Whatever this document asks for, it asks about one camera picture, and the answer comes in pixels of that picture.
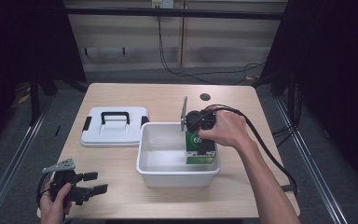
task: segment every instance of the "metal bar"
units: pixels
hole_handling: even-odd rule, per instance
[[[138,7],[16,7],[16,11],[27,13],[61,13],[80,15],[119,15],[119,16],[159,16],[159,17],[193,17],[280,21],[304,17],[304,15],[287,15],[276,12],[217,11],[175,8],[138,8]]]
[[[32,104],[32,116],[30,126],[34,125],[34,122],[40,115],[40,105],[39,105],[39,88],[37,85],[37,77],[35,70],[31,71],[30,75],[30,89],[31,89],[31,104]]]
[[[280,98],[276,99],[278,108],[280,109],[281,115],[284,119],[284,122],[286,123],[287,127],[292,127],[293,123],[290,120],[288,116],[288,111],[286,108],[286,105],[284,104],[283,100]],[[316,185],[316,188],[318,189],[319,193],[321,194],[321,197],[324,201],[324,204],[330,213],[331,218],[335,223],[348,223],[347,219],[345,218],[339,203],[334,196],[331,189],[328,187],[327,183],[324,180],[324,177],[319,170],[319,167],[317,166],[315,160],[312,158],[312,155],[310,154],[310,150],[308,149],[307,145],[304,142],[304,139],[302,138],[300,132],[298,129],[294,129],[292,131],[292,137],[293,140],[296,143],[298,152],[300,153],[304,163],[306,164],[310,176],[312,177],[313,183]]]
[[[34,137],[38,133],[39,128],[43,123],[45,115],[51,106],[52,100],[53,100],[53,97],[50,96],[47,101],[46,106],[44,107],[40,116],[35,121],[34,125],[29,127],[26,135],[22,139],[22,141],[16,151],[16,154],[14,155],[12,161],[10,162],[10,165],[7,167],[4,175],[0,179],[0,207],[1,207],[2,202],[4,201],[8,191],[10,189],[11,184],[14,181],[14,178],[17,175],[17,172],[19,171],[19,169],[22,165],[22,162],[25,159],[25,156],[27,155],[27,152],[28,152],[31,144],[34,141]]]

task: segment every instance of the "white box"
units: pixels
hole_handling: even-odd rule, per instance
[[[148,122],[142,126],[136,169],[148,187],[205,187],[220,171],[210,164],[186,164],[186,136],[179,122]]]
[[[148,111],[140,106],[93,107],[85,120],[84,147],[138,147]]]

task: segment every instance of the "white plastic bin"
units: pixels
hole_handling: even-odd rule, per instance
[[[148,187],[204,187],[220,171],[210,164],[186,164],[186,134],[179,122],[149,122],[141,130],[136,169]]]

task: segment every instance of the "human hand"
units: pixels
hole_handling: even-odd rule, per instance
[[[45,190],[50,188],[50,183],[53,180],[50,180],[45,185]],[[69,190],[71,190],[71,184],[66,183],[60,191],[58,191],[57,197],[53,202],[51,200],[51,195],[48,190],[42,194],[40,198],[40,212],[41,212],[41,223],[42,224],[59,224],[62,223],[63,215],[69,214],[69,210],[71,209],[72,203],[65,202],[65,206],[63,206],[63,200],[65,196],[68,194]]]
[[[199,130],[199,137],[211,139],[217,144],[225,147],[238,149],[246,143],[255,142],[249,137],[246,130],[246,119],[233,112],[218,110],[215,112],[216,123],[211,130]]]

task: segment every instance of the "small hole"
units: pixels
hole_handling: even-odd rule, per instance
[[[201,100],[203,101],[209,101],[211,100],[211,95],[208,94],[208,93],[203,93],[201,96],[200,96]]]

